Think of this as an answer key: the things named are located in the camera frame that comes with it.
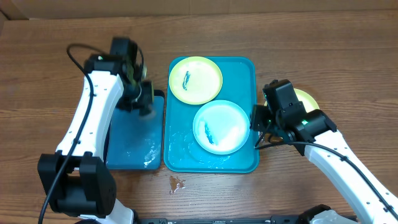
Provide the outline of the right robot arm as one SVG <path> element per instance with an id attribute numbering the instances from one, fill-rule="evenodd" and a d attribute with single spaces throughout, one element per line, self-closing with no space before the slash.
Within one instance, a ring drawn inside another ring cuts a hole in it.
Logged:
<path id="1" fill-rule="evenodd" d="M 266 148 L 294 146 L 328 177 L 361 223 L 397 223 L 397 197 L 356 157 L 322 110 L 306 111 L 288 80 L 273 80 L 262 92 L 266 104 L 253 106 L 250 128 L 279 138 Z"/>

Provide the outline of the light blue plate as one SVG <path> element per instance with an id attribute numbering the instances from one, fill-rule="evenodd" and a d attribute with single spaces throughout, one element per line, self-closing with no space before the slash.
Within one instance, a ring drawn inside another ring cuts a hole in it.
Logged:
<path id="1" fill-rule="evenodd" d="M 203 105 L 193 119 L 193 135 L 204 150 L 228 155 L 241 149 L 249 137 L 249 118 L 236 103 L 215 100 Z"/>

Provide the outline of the yellow-green plate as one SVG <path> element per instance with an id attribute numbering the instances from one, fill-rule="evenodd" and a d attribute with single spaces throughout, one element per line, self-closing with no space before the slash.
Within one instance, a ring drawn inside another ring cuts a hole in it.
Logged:
<path id="1" fill-rule="evenodd" d="M 206 57 L 187 57 L 177 62 L 169 75 L 169 88 L 181 102 L 202 105 L 213 100 L 223 86 L 222 72 Z"/>
<path id="2" fill-rule="evenodd" d="M 309 95 L 307 92 L 296 89 L 292 87 L 293 91 L 296 94 L 297 100 L 301 101 L 304 105 L 305 111 L 306 112 L 311 112 L 313 110 L 319 110 L 320 107 L 318 103 L 315 101 L 315 99 Z"/>

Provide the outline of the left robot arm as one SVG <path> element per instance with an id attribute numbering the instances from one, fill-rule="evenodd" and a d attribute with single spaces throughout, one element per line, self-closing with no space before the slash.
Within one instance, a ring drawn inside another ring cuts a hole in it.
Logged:
<path id="1" fill-rule="evenodd" d="M 113 37 L 109 52 L 72 43 L 67 54 L 84 74 L 83 91 L 63 140 L 53 154 L 39 158 L 46 198 L 38 222 L 50 207 L 83 223 L 139 223 L 136 212 L 116 198 L 104 157 L 114 110 L 153 112 L 154 89 L 146 80 L 142 50 L 128 37 Z"/>

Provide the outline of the green scrub sponge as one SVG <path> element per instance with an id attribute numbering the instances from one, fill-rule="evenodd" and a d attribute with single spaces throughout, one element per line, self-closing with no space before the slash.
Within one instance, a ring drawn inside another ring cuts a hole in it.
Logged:
<path id="1" fill-rule="evenodd" d="M 148 120 L 153 119 L 156 116 L 156 112 L 154 110 L 145 110 L 144 112 L 139 112 L 139 119 Z"/>

